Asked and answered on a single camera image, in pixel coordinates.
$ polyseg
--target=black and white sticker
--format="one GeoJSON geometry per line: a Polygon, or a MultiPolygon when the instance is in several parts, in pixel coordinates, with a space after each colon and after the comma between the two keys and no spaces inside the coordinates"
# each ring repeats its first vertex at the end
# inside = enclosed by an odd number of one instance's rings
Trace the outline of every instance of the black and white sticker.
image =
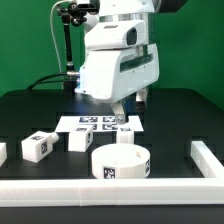
{"type": "Polygon", "coordinates": [[[41,145],[41,153],[44,154],[45,152],[47,152],[47,142],[41,145]]]}
{"type": "Polygon", "coordinates": [[[104,179],[115,179],[115,169],[104,167],[104,179]]]}
{"type": "Polygon", "coordinates": [[[149,160],[145,163],[145,174],[147,174],[150,170],[149,160]]]}
{"type": "Polygon", "coordinates": [[[117,130],[117,124],[103,124],[104,131],[114,131],[117,130]]]}
{"type": "Polygon", "coordinates": [[[115,117],[103,117],[104,123],[115,123],[115,117]]]}
{"type": "Polygon", "coordinates": [[[91,134],[88,133],[88,136],[87,136],[87,143],[88,143],[88,144],[90,143],[90,139],[91,139],[91,134]]]}
{"type": "Polygon", "coordinates": [[[39,141],[39,140],[42,139],[42,138],[44,138],[44,137],[43,137],[43,136],[33,136],[33,137],[31,137],[30,139],[39,141]]]}
{"type": "Polygon", "coordinates": [[[77,128],[76,131],[86,132],[87,128],[77,128]]]}
{"type": "Polygon", "coordinates": [[[98,117],[80,117],[80,123],[95,123],[98,122],[98,117]]]}
{"type": "Polygon", "coordinates": [[[85,125],[92,125],[93,126],[93,131],[97,130],[97,124],[85,124],[85,125]]]}
{"type": "Polygon", "coordinates": [[[121,131],[126,132],[126,131],[131,131],[130,128],[121,128],[121,131]]]}

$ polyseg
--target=black cable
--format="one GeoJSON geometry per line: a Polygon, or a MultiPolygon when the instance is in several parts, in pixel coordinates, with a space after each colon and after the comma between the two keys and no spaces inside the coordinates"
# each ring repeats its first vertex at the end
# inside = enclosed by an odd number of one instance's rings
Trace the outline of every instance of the black cable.
{"type": "Polygon", "coordinates": [[[35,87],[37,84],[39,85],[40,82],[44,81],[44,80],[47,80],[47,79],[51,79],[51,78],[55,78],[55,77],[59,77],[59,76],[67,76],[67,73],[60,73],[60,74],[52,74],[52,75],[48,75],[48,76],[45,76],[43,78],[40,78],[38,79],[36,82],[34,82],[32,85],[28,86],[26,88],[26,90],[32,90],[33,87],[35,87]]]}
{"type": "Polygon", "coordinates": [[[57,81],[46,81],[46,82],[35,82],[34,84],[27,87],[26,90],[32,90],[35,86],[41,84],[57,83],[57,82],[74,82],[74,80],[57,80],[57,81]]]}

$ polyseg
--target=white box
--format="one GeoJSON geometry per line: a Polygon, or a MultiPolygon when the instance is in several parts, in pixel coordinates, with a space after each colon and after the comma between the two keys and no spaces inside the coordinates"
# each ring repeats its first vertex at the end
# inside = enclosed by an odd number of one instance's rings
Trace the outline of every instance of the white box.
{"type": "Polygon", "coordinates": [[[79,125],[69,133],[68,151],[85,152],[93,141],[93,126],[79,125]]]}
{"type": "Polygon", "coordinates": [[[59,139],[56,133],[38,131],[22,141],[23,159],[37,163],[53,150],[53,143],[59,139]]]}
{"type": "Polygon", "coordinates": [[[6,153],[6,144],[0,143],[0,167],[7,159],[7,153],[6,153]]]}
{"type": "Polygon", "coordinates": [[[117,129],[117,143],[134,144],[134,128],[130,125],[119,125],[117,129]]]}

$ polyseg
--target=green wall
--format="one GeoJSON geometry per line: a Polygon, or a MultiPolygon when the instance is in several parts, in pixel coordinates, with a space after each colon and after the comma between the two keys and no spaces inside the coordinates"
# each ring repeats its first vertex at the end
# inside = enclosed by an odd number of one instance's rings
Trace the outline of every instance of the green wall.
{"type": "MultiPolygon", "coordinates": [[[[0,13],[0,94],[24,89],[57,73],[49,14],[55,0],[3,1],[0,13]]],[[[191,88],[224,109],[224,1],[188,0],[176,14],[155,16],[160,57],[157,88],[191,88]]],[[[63,31],[54,20],[61,55],[63,31]]],[[[77,67],[83,62],[83,32],[72,29],[77,67]]],[[[60,84],[45,88],[61,88],[60,84]]]]}

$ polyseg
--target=cube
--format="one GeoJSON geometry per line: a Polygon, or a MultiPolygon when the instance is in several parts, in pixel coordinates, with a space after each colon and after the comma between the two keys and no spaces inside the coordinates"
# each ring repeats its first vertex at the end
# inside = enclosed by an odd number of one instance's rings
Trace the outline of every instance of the cube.
{"type": "Polygon", "coordinates": [[[58,140],[56,133],[38,131],[22,141],[23,159],[37,163],[53,150],[53,143],[58,140]]]}
{"type": "Polygon", "coordinates": [[[134,128],[129,125],[119,125],[117,143],[134,144],[134,128]]]}
{"type": "Polygon", "coordinates": [[[69,133],[68,151],[85,152],[93,141],[93,126],[79,125],[69,133]]]}

